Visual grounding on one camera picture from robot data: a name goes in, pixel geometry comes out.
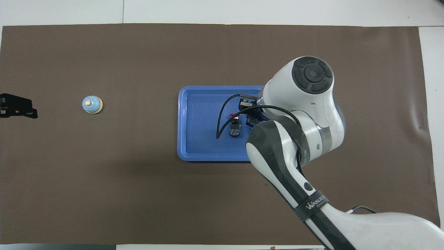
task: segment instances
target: blue tray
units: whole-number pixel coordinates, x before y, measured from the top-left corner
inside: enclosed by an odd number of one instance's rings
[[[249,161],[245,142],[250,127],[239,117],[240,135],[231,137],[230,126],[216,139],[222,104],[234,94],[257,96],[262,86],[186,86],[179,92],[177,154],[185,161]],[[221,126],[239,111],[240,97],[231,99],[222,113]]]

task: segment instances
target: robotic arm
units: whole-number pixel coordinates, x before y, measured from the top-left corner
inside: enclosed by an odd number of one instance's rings
[[[257,100],[269,120],[255,125],[248,137],[251,163],[326,249],[443,249],[444,232],[433,223],[410,214],[338,211],[298,171],[344,139],[345,121],[333,86],[334,74],[319,58],[299,57],[279,70]],[[271,106],[287,112],[265,108]]]

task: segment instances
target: brown mat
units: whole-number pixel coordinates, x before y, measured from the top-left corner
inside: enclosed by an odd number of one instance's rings
[[[304,55],[333,68],[347,120],[307,178],[338,209],[439,225],[418,28],[20,26],[3,29],[0,91],[39,118],[0,120],[0,243],[318,245],[251,164],[176,153],[182,87],[264,85]]]

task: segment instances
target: small blue round object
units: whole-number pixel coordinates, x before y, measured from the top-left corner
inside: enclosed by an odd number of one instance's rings
[[[83,109],[90,114],[97,114],[102,110],[102,99],[97,96],[88,96],[82,101]]]

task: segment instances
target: blue plastic tray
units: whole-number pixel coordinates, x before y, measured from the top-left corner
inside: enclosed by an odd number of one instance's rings
[[[222,104],[234,94],[257,96],[262,86],[186,86],[179,92],[177,154],[185,161],[249,161],[245,142],[250,127],[239,117],[240,135],[231,137],[230,126],[216,139]],[[222,113],[221,126],[239,111],[240,97],[231,99]]]

